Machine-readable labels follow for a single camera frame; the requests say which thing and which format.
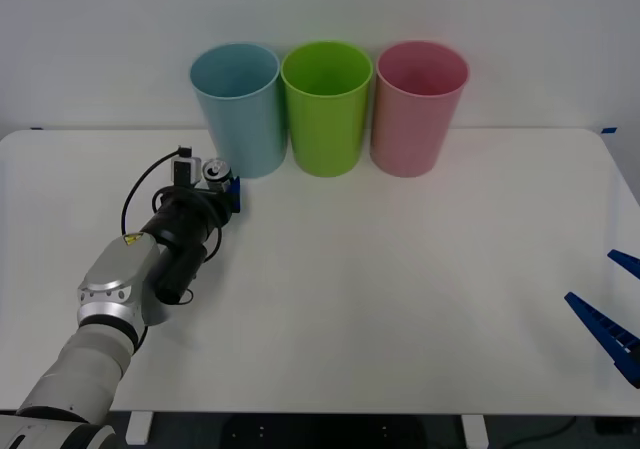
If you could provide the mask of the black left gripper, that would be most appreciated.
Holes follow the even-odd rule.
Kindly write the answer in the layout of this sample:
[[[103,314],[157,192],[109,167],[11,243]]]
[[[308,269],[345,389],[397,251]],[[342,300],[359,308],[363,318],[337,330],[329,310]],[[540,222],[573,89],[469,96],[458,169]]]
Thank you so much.
[[[239,177],[229,179],[227,194],[205,188],[168,186],[167,195],[196,214],[207,227],[224,227],[232,214],[241,212]]]

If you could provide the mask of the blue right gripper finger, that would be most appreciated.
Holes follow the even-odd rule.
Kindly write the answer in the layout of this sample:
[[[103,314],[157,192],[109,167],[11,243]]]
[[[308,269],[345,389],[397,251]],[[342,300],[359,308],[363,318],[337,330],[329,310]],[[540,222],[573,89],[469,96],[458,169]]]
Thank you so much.
[[[640,260],[618,250],[611,250],[607,257],[624,268],[635,278],[640,278]]]
[[[614,366],[634,387],[639,387],[639,338],[569,292],[564,297],[586,329],[598,341]]]

